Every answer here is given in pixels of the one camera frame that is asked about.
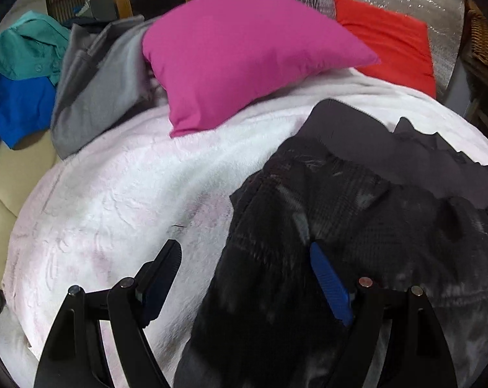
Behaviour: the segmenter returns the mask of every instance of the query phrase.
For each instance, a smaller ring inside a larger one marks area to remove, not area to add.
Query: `blue gripper pad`
[[[316,242],[310,245],[310,263],[334,317],[350,326],[354,314],[348,290]]]

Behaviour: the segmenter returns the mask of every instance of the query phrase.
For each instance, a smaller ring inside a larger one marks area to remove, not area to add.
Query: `red pillow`
[[[411,16],[356,0],[334,0],[336,20],[370,47],[380,64],[358,68],[436,98],[436,80],[427,24]]]

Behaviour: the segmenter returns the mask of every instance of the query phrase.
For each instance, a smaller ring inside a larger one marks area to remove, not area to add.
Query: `blue shirt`
[[[54,102],[48,77],[10,80],[0,74],[0,138],[12,149],[26,135],[48,129]]]

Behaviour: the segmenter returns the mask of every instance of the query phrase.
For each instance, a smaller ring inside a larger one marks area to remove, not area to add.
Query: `metal screw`
[[[124,279],[121,279],[120,287],[123,287],[125,289],[126,287],[131,287],[133,283],[134,279],[132,277],[126,277]]]
[[[372,287],[373,281],[370,277],[361,277],[359,279],[359,284],[363,287]]]
[[[70,296],[75,296],[75,295],[79,294],[79,292],[80,292],[80,286],[78,286],[78,285],[70,286],[70,289],[68,289],[68,294]]]
[[[421,296],[423,295],[423,289],[420,286],[413,286],[411,287],[411,293],[415,296]]]

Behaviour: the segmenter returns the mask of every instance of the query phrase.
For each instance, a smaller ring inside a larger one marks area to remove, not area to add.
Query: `teal shirt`
[[[11,80],[61,76],[70,31],[46,14],[29,11],[0,33],[0,74]]]

